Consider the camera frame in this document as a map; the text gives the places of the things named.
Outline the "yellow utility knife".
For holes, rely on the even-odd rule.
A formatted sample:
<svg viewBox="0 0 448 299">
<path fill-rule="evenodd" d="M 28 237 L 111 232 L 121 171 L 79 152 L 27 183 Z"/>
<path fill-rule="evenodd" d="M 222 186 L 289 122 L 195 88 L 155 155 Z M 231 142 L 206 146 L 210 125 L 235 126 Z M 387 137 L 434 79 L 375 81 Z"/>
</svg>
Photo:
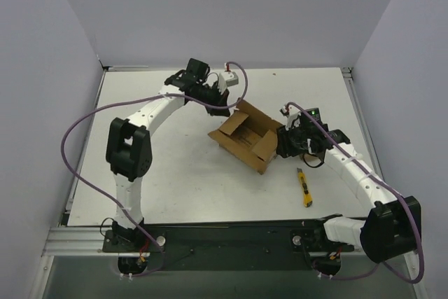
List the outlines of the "yellow utility knife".
<svg viewBox="0 0 448 299">
<path fill-rule="evenodd" d="M 306 179 L 305 173 L 300 168 L 297 168 L 297 177 L 298 177 L 300 186 L 302 188 L 303 205 L 306 208 L 308 208 L 308 207 L 312 206 L 313 199 L 312 199 L 312 195 L 311 195 L 308 185 L 307 185 L 307 179 Z"/>
</svg>

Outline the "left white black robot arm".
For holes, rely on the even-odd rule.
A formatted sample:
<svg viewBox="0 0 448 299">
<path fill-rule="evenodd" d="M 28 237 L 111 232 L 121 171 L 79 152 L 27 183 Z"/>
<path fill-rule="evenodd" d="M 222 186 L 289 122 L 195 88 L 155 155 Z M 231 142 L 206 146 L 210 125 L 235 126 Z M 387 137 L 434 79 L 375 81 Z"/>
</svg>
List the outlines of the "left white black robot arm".
<svg viewBox="0 0 448 299">
<path fill-rule="evenodd" d="M 164 81 L 158 98 L 149 101 L 126 119 L 115 118 L 109 128 L 106 161 L 110 164 L 119 201 L 112 224 L 113 235 L 128 251 L 135 251 L 144 241 L 137 226 L 143 225 L 141 183 L 150 169 L 153 154 L 151 137 L 173 112 L 186 105 L 189 97 L 208 105 L 211 116 L 229 116 L 228 88 L 239 83 L 236 73 L 226 69 L 210 85 L 209 65 L 190 59 L 180 70 Z"/>
</svg>

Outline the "brown cardboard express box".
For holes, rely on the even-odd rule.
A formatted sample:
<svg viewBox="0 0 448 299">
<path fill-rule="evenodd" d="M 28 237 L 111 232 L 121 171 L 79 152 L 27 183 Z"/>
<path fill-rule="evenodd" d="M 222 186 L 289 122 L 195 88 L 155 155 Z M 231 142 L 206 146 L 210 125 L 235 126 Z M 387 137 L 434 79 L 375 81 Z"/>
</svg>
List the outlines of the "brown cardboard express box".
<svg viewBox="0 0 448 299">
<path fill-rule="evenodd" d="M 277 156 L 277 130 L 281 126 L 280 122 L 243 100 L 209 137 L 259 174 L 264 174 Z"/>
</svg>

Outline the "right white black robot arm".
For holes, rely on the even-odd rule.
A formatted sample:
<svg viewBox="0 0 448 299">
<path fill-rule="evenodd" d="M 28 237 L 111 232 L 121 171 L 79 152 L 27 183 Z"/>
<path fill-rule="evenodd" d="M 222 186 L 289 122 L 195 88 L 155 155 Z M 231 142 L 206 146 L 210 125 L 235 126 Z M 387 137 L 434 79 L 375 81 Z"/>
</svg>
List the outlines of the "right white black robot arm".
<svg viewBox="0 0 448 299">
<path fill-rule="evenodd" d="M 286 124 L 277 130 L 277 154 L 309 155 L 331 168 L 366 210 L 364 220 L 330 216 L 323 222 L 325 238 L 360 247 L 374 263 L 421 251 L 421 206 L 387 185 L 356 151 L 341 130 L 329 130 L 318 108 L 304 110 L 289 102 L 281 107 Z"/>
</svg>

